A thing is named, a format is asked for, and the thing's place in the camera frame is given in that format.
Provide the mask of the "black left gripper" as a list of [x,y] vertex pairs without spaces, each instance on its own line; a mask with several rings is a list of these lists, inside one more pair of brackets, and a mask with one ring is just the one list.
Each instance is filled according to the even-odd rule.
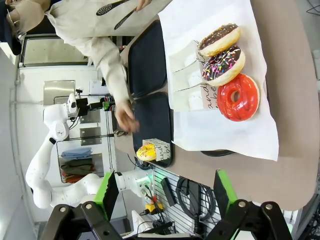
[[99,101],[99,102],[88,103],[87,98],[76,99],[75,102],[77,107],[77,110],[75,112],[75,117],[86,116],[88,112],[100,110],[103,108],[102,102]]

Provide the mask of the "person's right hand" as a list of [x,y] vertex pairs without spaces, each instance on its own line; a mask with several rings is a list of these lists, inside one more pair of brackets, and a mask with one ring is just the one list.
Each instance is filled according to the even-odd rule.
[[116,104],[115,118],[119,127],[126,132],[135,133],[140,128],[140,124],[135,118],[132,105],[129,100],[124,100]]

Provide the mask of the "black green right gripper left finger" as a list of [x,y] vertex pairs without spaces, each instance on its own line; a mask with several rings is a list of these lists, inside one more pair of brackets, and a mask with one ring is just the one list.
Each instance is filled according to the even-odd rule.
[[107,183],[101,185],[98,199],[73,207],[58,204],[47,221],[48,240],[78,240],[82,233],[91,232],[96,240],[121,240],[110,223],[120,190],[112,172]]

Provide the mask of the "person's left hand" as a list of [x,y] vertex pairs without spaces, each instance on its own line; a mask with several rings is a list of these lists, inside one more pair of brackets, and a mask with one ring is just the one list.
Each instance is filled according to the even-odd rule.
[[139,12],[140,10],[142,10],[143,8],[145,8],[147,5],[149,5],[151,3],[152,0],[139,0],[137,2],[137,7],[135,8],[136,12]]

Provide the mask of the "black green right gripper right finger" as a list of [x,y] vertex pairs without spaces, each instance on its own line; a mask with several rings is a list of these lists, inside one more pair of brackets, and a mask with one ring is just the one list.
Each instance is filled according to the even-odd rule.
[[256,205],[237,197],[225,170],[215,172],[213,192],[221,220],[207,240],[235,240],[249,233],[254,240],[291,240],[292,235],[279,205],[266,201]]

